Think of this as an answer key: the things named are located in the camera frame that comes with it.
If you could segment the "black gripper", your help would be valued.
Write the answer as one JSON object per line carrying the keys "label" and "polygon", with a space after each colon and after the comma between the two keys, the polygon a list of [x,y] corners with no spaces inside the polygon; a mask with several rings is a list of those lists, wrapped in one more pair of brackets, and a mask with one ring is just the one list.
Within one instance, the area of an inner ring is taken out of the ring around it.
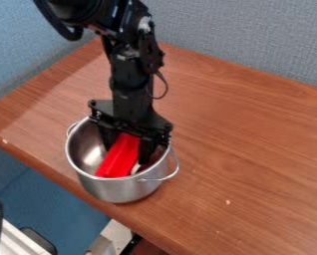
{"label": "black gripper", "polygon": [[156,42],[137,40],[137,45],[103,40],[111,64],[109,100],[89,100],[91,121],[97,125],[105,150],[121,132],[140,139],[139,164],[152,164],[168,144],[171,122],[153,108],[155,76],[161,78],[163,51]]}

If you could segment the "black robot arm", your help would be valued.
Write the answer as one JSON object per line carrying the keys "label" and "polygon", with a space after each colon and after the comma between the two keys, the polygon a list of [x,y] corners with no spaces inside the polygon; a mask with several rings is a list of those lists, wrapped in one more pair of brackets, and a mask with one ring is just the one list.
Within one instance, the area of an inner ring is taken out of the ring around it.
{"label": "black robot arm", "polygon": [[32,1],[63,38],[77,41],[87,29],[100,36],[111,65],[112,98],[88,101],[91,121],[104,146],[112,146],[123,132],[140,139],[139,163],[145,164],[156,148],[168,145],[172,130],[171,122],[153,109],[164,52],[149,8],[141,0]]}

